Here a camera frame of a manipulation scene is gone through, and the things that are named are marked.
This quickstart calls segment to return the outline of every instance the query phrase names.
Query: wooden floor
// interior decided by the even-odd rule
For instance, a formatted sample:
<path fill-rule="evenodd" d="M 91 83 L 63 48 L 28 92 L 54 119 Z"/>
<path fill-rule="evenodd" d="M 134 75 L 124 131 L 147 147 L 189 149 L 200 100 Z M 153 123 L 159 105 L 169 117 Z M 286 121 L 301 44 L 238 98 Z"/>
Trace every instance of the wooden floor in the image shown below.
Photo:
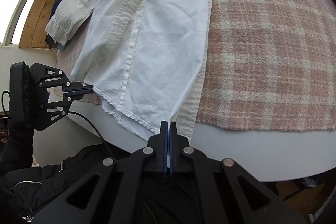
<path fill-rule="evenodd" d="M 276 186 L 282 199 L 299 189 L 293 181 L 278 182 Z M 303 190 L 296 196 L 288 199 L 286 203 L 302 214 L 307 224 L 310 224 L 308 214 L 315 214 L 322 207 L 335 186 L 336 179 L 332 178 L 315 188 Z"/>

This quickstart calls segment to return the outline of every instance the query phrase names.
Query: black jacket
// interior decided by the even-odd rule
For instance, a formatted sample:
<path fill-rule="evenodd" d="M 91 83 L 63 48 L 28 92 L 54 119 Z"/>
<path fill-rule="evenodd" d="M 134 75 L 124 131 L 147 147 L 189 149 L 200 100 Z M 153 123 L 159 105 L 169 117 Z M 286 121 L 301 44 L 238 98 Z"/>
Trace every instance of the black jacket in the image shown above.
<path fill-rule="evenodd" d="M 65 159 L 61 165 L 32 168 L 34 130 L 10 126 L 9 133 L 10 138 L 0 161 L 0 188 L 21 217 L 33 217 L 92 167 L 110 156 L 103 144 L 92 145 Z M 113 148 L 118 158 L 129 155 Z"/>

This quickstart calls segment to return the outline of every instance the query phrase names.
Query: shirt sleeve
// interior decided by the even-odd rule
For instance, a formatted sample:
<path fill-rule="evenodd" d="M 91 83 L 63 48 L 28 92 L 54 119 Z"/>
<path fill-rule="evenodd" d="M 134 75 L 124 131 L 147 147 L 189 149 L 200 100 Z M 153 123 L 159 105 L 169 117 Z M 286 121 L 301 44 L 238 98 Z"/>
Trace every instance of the shirt sleeve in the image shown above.
<path fill-rule="evenodd" d="M 55 42 L 65 45 L 91 15 L 98 0 L 62 0 L 45 30 Z"/>
<path fill-rule="evenodd" d="M 0 177 L 6 173 L 28 168 L 33 163 L 34 129 L 9 124 L 9 140 L 0 159 Z"/>

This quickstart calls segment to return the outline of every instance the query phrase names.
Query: black cable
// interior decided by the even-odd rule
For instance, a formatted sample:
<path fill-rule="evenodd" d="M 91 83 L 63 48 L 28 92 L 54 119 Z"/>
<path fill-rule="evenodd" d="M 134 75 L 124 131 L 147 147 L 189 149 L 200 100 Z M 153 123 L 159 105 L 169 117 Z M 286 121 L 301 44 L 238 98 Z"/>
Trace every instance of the black cable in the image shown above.
<path fill-rule="evenodd" d="M 9 91 L 5 90 L 5 91 L 2 93 L 2 95 L 1 95 L 1 105 L 2 105 L 2 110 L 3 110 L 3 112 L 4 112 L 5 115 L 9 118 L 9 114 L 7 114 L 7 112 L 6 112 L 6 110 L 5 110 L 5 107 L 4 107 L 4 105 L 3 105 L 3 96 L 4 96 L 5 93 L 7 93 L 7 94 L 10 96 Z"/>
<path fill-rule="evenodd" d="M 154 223 L 155 224 L 158 224 L 155 217 L 154 217 L 154 214 L 152 213 L 152 211 L 149 209 L 149 206 L 147 205 L 147 203 L 145 201 L 143 201 L 143 204 L 146 206 L 147 210 L 149 211 L 149 213 L 152 215 L 152 218 L 154 220 Z"/>
<path fill-rule="evenodd" d="M 101 138 L 101 140 L 103 141 L 104 145 L 106 146 L 106 148 L 108 149 L 108 151 L 111 153 L 112 158 L 115 159 L 115 156 L 113 155 L 112 151 L 110 150 L 109 146 L 107 145 L 106 141 L 104 140 L 103 136 L 99 133 L 99 131 L 97 130 L 97 128 L 92 124 L 92 122 L 89 121 L 88 118 L 86 118 L 85 116 L 83 116 L 82 114 L 78 113 L 78 112 L 73 112 L 73 111 L 69 111 L 69 114 L 75 114 L 78 115 L 80 117 L 82 117 L 84 120 L 86 120 L 91 126 L 92 128 L 97 132 L 97 134 L 99 135 L 99 137 Z"/>

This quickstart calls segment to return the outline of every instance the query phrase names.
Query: metal screw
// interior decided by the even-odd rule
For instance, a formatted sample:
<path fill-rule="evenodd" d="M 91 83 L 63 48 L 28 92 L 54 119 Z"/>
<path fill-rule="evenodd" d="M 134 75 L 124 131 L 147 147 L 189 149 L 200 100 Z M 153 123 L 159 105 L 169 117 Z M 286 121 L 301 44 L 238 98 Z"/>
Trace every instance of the metal screw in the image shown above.
<path fill-rule="evenodd" d="M 111 159 L 111 158 L 106 158 L 106 159 L 104 159 L 103 160 L 103 164 L 105 165 L 105 166 L 110 166 L 110 165 L 112 165 L 113 164 L 113 159 Z"/>
<path fill-rule="evenodd" d="M 183 148 L 183 151 L 186 154 L 192 154 L 192 153 L 194 153 L 195 150 L 191 146 L 186 146 L 185 148 Z"/>
<path fill-rule="evenodd" d="M 149 146 L 145 147 L 145 148 L 142 150 L 142 152 L 144 152 L 145 154 L 152 154 L 153 151 L 154 151 L 153 148 L 151 148 L 151 147 L 149 147 Z"/>
<path fill-rule="evenodd" d="M 225 158 L 225 159 L 223 159 L 223 164 L 225 166 L 231 167 L 231 166 L 234 165 L 234 163 L 235 163 L 235 161 L 233 159 L 231 159 L 231 158 Z"/>

